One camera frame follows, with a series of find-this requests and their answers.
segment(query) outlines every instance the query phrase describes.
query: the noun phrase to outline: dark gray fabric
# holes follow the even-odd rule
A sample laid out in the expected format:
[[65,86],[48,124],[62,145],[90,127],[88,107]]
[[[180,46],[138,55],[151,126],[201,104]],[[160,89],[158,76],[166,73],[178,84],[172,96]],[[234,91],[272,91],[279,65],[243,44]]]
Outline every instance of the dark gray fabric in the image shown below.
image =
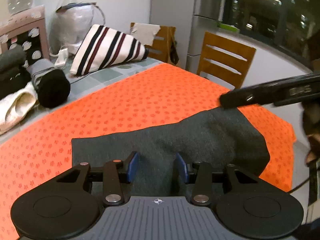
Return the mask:
[[22,66],[26,61],[26,53],[21,45],[0,54],[0,72],[7,71],[13,66]]
[[[132,151],[139,152],[136,178],[131,185],[123,185],[126,196],[189,195],[191,186],[172,179],[173,161],[179,151],[192,161],[211,163],[217,171],[234,163],[255,175],[260,175],[270,160],[264,137],[246,117],[237,109],[219,107],[176,124],[72,139],[71,143],[73,165],[89,162],[97,167],[109,160],[124,160]],[[214,190],[222,194],[221,187]]]

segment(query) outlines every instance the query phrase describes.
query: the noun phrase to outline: plastic bag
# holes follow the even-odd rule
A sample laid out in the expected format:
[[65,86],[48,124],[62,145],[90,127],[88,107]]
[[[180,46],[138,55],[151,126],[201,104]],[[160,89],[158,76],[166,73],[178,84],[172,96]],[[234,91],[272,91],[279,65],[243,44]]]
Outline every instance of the plastic bag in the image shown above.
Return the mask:
[[49,35],[51,53],[57,54],[65,46],[68,52],[76,54],[94,24],[95,7],[95,3],[78,4],[75,0],[62,0],[58,4]]

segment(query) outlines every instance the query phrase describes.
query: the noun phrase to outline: wooden chair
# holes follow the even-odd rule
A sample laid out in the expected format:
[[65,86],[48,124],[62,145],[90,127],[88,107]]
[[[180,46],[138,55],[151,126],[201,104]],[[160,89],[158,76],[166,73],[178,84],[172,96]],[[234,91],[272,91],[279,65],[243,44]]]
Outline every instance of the wooden chair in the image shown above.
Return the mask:
[[148,57],[167,63],[169,60],[171,44],[174,41],[175,32],[175,27],[160,26],[160,30],[156,35],[158,38],[155,37],[153,45],[145,45],[146,48],[150,49]]
[[[237,54],[244,58],[244,60],[213,49],[208,45]],[[200,75],[200,72],[203,71],[224,80],[225,82],[233,85],[235,88],[240,88],[250,68],[255,52],[255,48],[206,32],[204,35],[197,75]],[[224,67],[211,63],[206,59],[214,60],[229,66],[238,71],[240,74],[234,73]]]

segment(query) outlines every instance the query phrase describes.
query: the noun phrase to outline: polka dot fabric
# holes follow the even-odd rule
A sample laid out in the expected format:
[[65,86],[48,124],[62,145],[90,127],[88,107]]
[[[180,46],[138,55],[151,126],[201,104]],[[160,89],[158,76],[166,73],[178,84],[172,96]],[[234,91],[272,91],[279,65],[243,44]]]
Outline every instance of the polka dot fabric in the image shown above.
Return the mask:
[[[219,106],[228,90],[169,64],[87,95],[24,129],[0,147],[0,239],[18,237],[10,219],[22,194],[71,167],[71,139],[181,121]],[[295,141],[290,124],[260,106],[240,108],[264,136],[271,160],[261,178],[291,189]]]

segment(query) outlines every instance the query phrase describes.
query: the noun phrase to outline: striped bag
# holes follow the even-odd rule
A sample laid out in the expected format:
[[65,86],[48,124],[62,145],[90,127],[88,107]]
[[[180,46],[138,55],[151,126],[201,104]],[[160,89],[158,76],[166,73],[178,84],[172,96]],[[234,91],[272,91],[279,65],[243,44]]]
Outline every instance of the striped bag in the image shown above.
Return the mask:
[[70,73],[82,76],[130,60],[143,60],[148,50],[133,36],[95,24],[84,38]]

